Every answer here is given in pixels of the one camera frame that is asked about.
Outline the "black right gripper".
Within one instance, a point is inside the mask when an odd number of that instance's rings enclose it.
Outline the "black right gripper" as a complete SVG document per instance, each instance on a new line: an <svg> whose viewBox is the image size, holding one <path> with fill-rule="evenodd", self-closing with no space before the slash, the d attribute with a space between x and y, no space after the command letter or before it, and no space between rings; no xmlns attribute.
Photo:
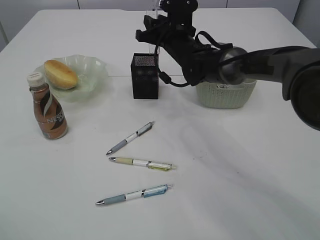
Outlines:
<svg viewBox="0 0 320 240"><path fill-rule="evenodd" d="M136 30L136 40L164 48L179 46L197 50L198 44L194 40L196 28L193 27L192 21L198 2L196 0L160 0L158 6L167 13L167 16L159 14L157 18L153 18L145 15L143 24L146 30Z"/></svg>

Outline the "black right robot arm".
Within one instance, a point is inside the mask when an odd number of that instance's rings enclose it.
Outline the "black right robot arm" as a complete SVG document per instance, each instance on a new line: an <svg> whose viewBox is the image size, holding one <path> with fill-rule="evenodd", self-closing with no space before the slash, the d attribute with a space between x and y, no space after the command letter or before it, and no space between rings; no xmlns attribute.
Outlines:
<svg viewBox="0 0 320 240"><path fill-rule="evenodd" d="M202 82L239 85L246 79L277 82L298 117L320 128L320 51L285 46L247 52L231 43L219 43L192 25L195 0L161 0L164 15L144 17L145 30L136 40L162 47L181 67L187 86Z"/></svg>

